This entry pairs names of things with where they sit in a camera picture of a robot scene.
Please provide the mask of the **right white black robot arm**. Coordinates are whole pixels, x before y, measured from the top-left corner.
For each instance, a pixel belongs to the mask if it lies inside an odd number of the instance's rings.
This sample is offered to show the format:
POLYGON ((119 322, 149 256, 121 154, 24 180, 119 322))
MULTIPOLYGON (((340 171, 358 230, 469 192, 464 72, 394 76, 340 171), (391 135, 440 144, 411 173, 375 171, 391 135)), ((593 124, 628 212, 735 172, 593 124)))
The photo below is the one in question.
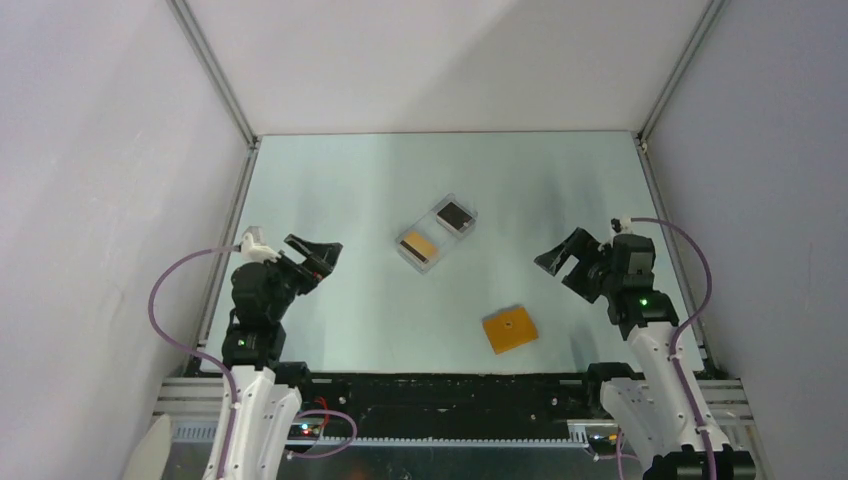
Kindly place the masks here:
POLYGON ((754 479, 750 452, 736 449, 710 411, 695 374, 683 364, 680 321, 668 295, 654 287, 652 239, 620 222, 601 243, 582 228, 534 262, 555 276, 570 259, 562 283, 589 303, 607 301, 610 323, 642 372, 624 363, 588 366, 581 402, 596 418, 611 416, 645 479, 754 479))

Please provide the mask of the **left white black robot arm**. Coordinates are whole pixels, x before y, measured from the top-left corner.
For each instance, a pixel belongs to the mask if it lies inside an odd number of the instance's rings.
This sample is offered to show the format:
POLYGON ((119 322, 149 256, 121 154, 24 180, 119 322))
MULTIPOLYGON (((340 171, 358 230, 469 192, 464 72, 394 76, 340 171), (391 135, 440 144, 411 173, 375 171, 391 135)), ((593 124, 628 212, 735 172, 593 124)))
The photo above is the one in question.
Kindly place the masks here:
POLYGON ((276 477, 295 417, 312 411, 315 388, 304 363, 280 361, 286 339, 282 318, 293 301, 330 276, 340 243, 315 243, 290 234, 297 262, 265 245, 256 228, 243 235, 245 262, 231 277, 233 307, 221 347, 225 392, 208 479, 276 477))

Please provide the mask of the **orange leather card holder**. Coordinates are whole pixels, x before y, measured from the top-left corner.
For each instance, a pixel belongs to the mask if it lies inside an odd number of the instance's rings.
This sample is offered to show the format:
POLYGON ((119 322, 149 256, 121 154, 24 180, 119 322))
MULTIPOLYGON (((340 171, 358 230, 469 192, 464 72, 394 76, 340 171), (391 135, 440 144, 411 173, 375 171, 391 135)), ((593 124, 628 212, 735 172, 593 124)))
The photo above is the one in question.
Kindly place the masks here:
POLYGON ((482 320, 482 328, 496 355, 539 338, 535 323, 527 309, 521 305, 501 309, 487 316, 482 320))

